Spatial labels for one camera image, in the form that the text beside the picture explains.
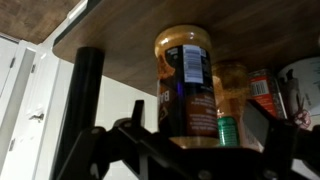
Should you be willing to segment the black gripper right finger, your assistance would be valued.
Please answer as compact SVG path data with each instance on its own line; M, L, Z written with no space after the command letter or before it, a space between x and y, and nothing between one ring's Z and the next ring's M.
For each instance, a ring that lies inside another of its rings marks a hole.
M264 146L269 128L276 118L257 101L248 99L245 103L243 121L259 143Z

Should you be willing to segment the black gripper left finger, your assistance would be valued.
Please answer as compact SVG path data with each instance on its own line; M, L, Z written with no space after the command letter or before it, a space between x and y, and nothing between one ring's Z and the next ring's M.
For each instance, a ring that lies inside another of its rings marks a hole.
M133 125L138 127L144 126L145 121L145 113L144 113L144 101L143 100L136 100L134 109L132 112L131 120L133 121Z

